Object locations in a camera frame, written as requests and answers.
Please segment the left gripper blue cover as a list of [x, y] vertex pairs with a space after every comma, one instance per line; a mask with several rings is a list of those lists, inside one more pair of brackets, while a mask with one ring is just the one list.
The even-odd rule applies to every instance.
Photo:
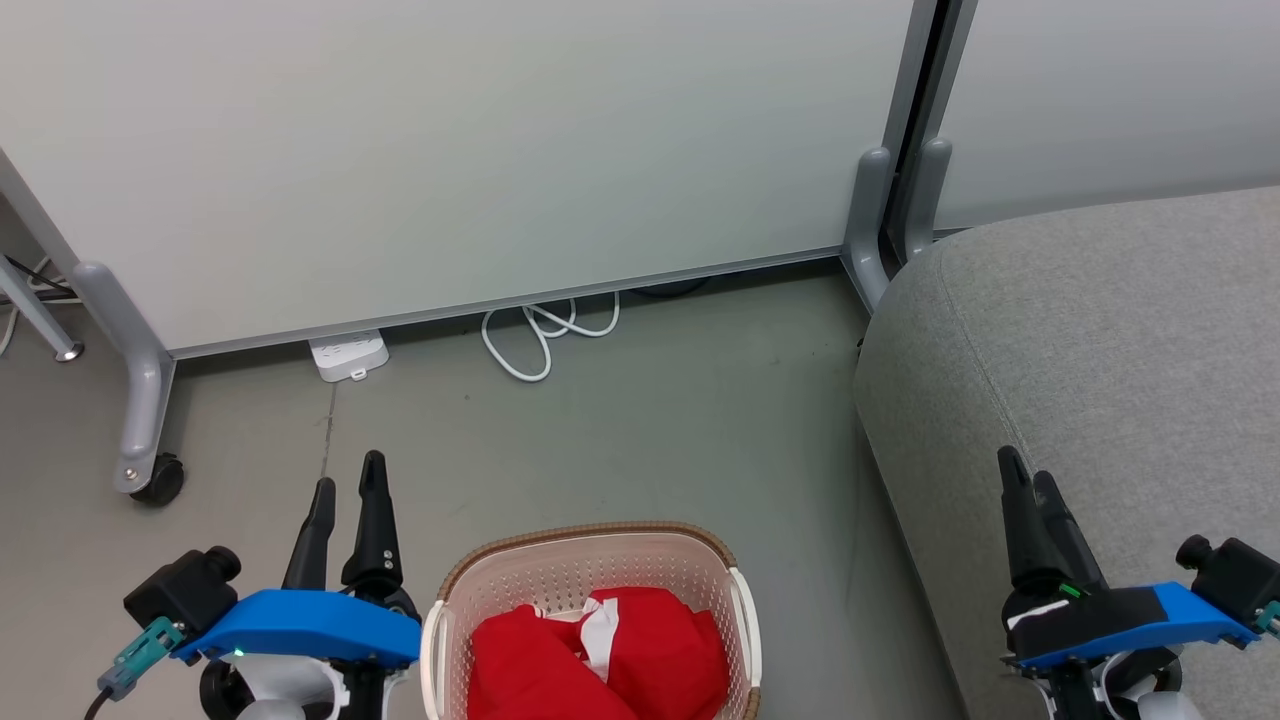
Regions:
[[403, 584], [385, 455], [364, 456], [351, 592], [326, 589], [337, 484], [317, 480], [282, 582], [230, 607], [174, 659], [205, 659], [198, 702], [209, 719], [384, 719], [419, 661], [421, 618]]

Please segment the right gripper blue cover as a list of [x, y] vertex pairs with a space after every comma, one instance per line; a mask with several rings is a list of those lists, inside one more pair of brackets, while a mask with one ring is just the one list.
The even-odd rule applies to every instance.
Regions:
[[[1102, 571], [1048, 471], [1036, 487], [1012, 446], [998, 450], [1010, 582], [1004, 662], [1047, 678], [1071, 661], [1117, 660], [1112, 691], [1181, 689], [1178, 646], [1260, 638], [1256, 582], [1166, 582], [1107, 589]], [[1062, 582], [1062, 566], [1074, 582]]]

